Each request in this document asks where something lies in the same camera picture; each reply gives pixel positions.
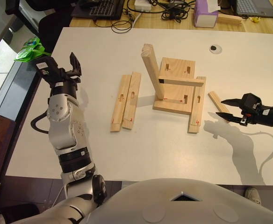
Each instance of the keyboard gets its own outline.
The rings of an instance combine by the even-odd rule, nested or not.
[[[237,13],[257,13],[251,0],[237,0]]]
[[[92,7],[90,15],[111,16],[115,0],[102,0],[99,5]]]

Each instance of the small wooden stick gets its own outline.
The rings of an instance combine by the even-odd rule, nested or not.
[[[123,75],[121,78],[114,113],[110,122],[110,132],[119,132],[121,129],[130,79],[131,75]]]
[[[196,86],[194,88],[192,113],[189,116],[189,123],[188,123],[188,133],[194,133],[194,134],[197,134],[199,132],[200,125],[201,125],[204,92],[205,92],[205,85],[206,85],[206,77],[197,77],[197,79],[203,79],[205,82],[203,86],[201,87]]]
[[[132,129],[137,109],[137,98],[141,84],[141,73],[133,72],[128,90],[128,96],[123,117],[123,128]]]
[[[239,16],[234,16],[234,15],[219,14],[216,22],[241,26],[242,25],[242,18]]]
[[[165,84],[174,84],[174,85],[187,85],[187,86],[202,86],[204,84],[203,79],[194,79],[194,78],[175,78],[175,77],[165,77],[159,76],[159,82]]]
[[[216,105],[219,112],[230,113],[229,110],[226,108],[226,106],[221,103],[221,99],[219,98],[219,96],[217,95],[216,92],[211,91],[208,93],[208,95],[211,98],[212,102]]]
[[[163,99],[165,91],[164,87],[159,83],[158,80],[159,69],[152,44],[144,44],[141,56],[149,73],[151,82],[155,89],[156,96],[159,99]]]

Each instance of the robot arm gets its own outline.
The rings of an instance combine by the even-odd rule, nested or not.
[[[48,134],[62,168],[61,178],[67,199],[19,223],[37,222],[40,218],[40,223],[50,220],[78,223],[101,205],[107,196],[104,179],[96,174],[95,164],[86,146],[84,115],[76,99],[80,64],[73,53],[70,55],[73,69],[68,72],[58,68],[55,60],[49,56],[38,58],[35,62],[37,72],[51,87],[46,112],[50,121]]]
[[[230,113],[217,112],[220,117],[240,125],[261,124],[273,126],[273,106],[262,105],[261,99],[252,93],[244,94],[241,99],[227,99],[222,101],[223,104],[237,106],[242,111],[242,118],[234,117]]]

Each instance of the green plastic bag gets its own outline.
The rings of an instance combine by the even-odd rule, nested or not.
[[[40,39],[38,37],[31,38],[23,45],[21,51],[16,55],[14,61],[30,62],[35,58],[41,57],[42,55],[51,55],[44,50],[45,48],[40,43]]]

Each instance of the office chair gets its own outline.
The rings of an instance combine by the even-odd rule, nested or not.
[[[71,3],[77,0],[26,0],[28,5],[36,11],[55,9],[56,12],[45,16],[39,22],[38,31],[19,10],[20,0],[6,0],[6,14],[16,15],[29,30],[40,38],[45,51],[52,53],[63,27],[71,22],[71,12],[74,7]]]

